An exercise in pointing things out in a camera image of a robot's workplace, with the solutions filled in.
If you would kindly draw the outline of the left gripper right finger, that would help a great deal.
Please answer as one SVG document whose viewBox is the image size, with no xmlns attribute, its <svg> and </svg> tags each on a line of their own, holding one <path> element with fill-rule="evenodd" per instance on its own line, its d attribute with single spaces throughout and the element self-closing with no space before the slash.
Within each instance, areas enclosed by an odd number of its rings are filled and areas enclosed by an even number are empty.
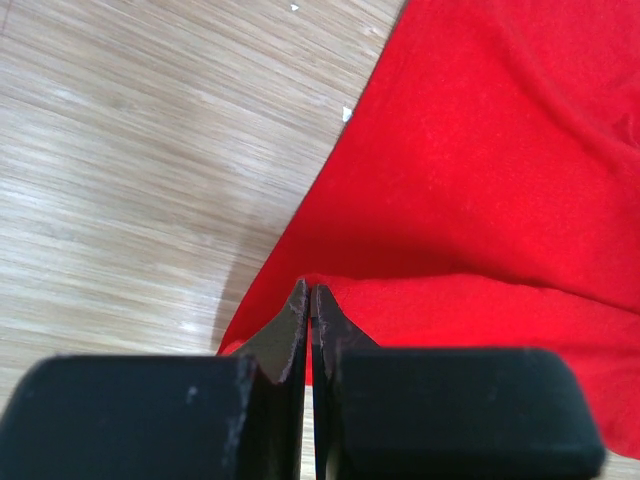
<svg viewBox="0 0 640 480">
<path fill-rule="evenodd" d="M 390 348 L 310 296 L 320 479 L 593 479 L 606 449 L 568 365 L 532 348 Z"/>
</svg>

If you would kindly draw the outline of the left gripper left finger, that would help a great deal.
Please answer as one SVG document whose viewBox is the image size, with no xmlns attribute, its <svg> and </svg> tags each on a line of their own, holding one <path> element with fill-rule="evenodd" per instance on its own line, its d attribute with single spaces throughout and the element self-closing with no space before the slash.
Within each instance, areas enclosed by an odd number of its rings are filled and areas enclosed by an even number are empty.
<svg viewBox="0 0 640 480">
<path fill-rule="evenodd" d="M 295 479 L 308 286 L 228 356 L 59 355 L 1 418 L 5 479 Z"/>
</svg>

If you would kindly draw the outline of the red t-shirt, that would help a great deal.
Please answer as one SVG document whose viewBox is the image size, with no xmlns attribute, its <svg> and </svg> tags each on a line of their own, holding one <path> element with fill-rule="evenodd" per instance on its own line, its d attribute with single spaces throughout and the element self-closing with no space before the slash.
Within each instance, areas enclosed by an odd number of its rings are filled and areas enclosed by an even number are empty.
<svg viewBox="0 0 640 480">
<path fill-rule="evenodd" d="M 221 350 L 299 279 L 384 346 L 557 352 L 637 457 L 638 3 L 408 2 Z"/>
</svg>

